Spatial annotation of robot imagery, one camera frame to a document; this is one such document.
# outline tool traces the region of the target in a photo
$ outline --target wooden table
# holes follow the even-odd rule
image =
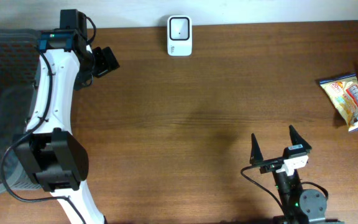
[[[73,133],[89,154],[88,184],[109,223],[217,223],[280,215],[240,176],[250,134],[266,159],[313,146],[303,180],[329,190],[327,217],[358,223],[358,132],[316,80],[358,72],[358,22],[198,26],[193,54],[167,55],[165,28],[99,29],[121,68],[76,92]],[[249,175],[275,191],[271,174]],[[47,195],[20,192],[25,197]],[[68,223],[57,202],[0,195],[0,223]]]

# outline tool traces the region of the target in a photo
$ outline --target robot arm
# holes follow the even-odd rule
[[[71,132],[71,100],[73,90],[88,86],[93,77],[99,78],[117,69],[119,64],[110,48],[91,50],[86,39],[86,18],[75,9],[62,10],[60,28],[42,33],[38,50],[47,62],[40,57],[37,100],[26,131],[36,127],[42,114],[47,116],[14,150],[33,183],[40,184],[54,197],[68,197],[86,223],[100,224],[107,222],[86,183],[88,155]],[[53,73],[52,94],[47,63]],[[58,201],[72,223],[81,223],[67,200]]]
[[[252,149],[250,156],[251,166],[241,170],[247,180],[251,181],[264,191],[268,192],[283,210],[284,217],[275,217],[274,224],[344,224],[338,220],[327,220],[328,191],[312,182],[301,182],[297,169],[304,167],[308,161],[311,146],[290,126],[292,146],[284,149],[282,157],[264,160],[258,142],[254,134],[251,136]],[[245,170],[260,168],[261,174],[271,172],[276,183],[280,201],[267,189],[256,183],[244,174]],[[304,189],[303,185],[313,185],[319,188],[323,194],[314,189]]]

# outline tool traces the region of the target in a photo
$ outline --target wall-mounted sensor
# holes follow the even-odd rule
[[[171,16],[167,21],[168,54],[189,56],[193,47],[193,31],[188,16]]]

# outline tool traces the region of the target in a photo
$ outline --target snack bag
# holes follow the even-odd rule
[[[345,119],[349,132],[358,130],[358,81],[355,74],[321,80],[335,108]]]

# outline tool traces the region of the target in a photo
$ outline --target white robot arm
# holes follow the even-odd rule
[[[99,78],[119,64],[110,48],[91,49],[86,38],[86,19],[89,18],[75,9],[62,10],[60,28],[42,32],[37,100],[26,130],[31,134],[14,150],[33,183],[54,197],[65,198],[58,201],[71,223],[103,224],[107,221],[86,183],[88,155],[72,136],[71,100],[73,90],[87,86],[93,77]]]

